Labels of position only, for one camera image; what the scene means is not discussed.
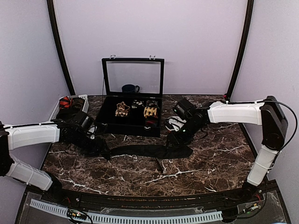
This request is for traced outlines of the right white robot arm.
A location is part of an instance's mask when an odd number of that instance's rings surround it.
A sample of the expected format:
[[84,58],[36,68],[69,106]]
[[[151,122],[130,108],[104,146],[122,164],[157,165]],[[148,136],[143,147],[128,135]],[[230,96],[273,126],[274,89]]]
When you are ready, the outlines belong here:
[[188,145],[194,135],[209,124],[238,123],[245,129],[250,127],[258,131],[260,137],[248,132],[257,155],[245,181],[248,185],[238,193],[238,198],[247,203],[256,196],[255,187],[261,184],[285,145],[288,120],[281,107],[282,103],[274,96],[245,102],[208,101],[199,106],[184,98],[173,110],[185,123],[177,131],[170,132],[167,140],[173,147]]

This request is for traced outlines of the black necktie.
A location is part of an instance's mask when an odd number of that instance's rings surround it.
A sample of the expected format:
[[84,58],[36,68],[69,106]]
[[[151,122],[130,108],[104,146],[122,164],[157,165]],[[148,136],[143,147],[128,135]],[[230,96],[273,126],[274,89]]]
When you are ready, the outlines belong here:
[[188,158],[193,150],[188,146],[170,147],[164,145],[126,145],[115,147],[107,151],[107,159],[117,155],[136,155],[152,157],[156,159],[180,159]]

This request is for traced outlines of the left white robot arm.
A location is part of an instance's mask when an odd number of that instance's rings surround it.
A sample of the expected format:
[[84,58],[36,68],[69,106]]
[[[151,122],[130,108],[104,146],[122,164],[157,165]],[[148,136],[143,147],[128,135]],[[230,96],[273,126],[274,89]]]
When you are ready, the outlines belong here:
[[89,131],[92,121],[73,119],[64,121],[54,119],[44,123],[18,126],[0,125],[0,175],[12,177],[16,180],[35,186],[43,191],[55,203],[63,203],[66,193],[58,186],[56,178],[24,163],[10,154],[17,148],[43,143],[68,142],[77,146],[84,156],[101,155],[110,159],[106,142],[100,138],[91,138]]

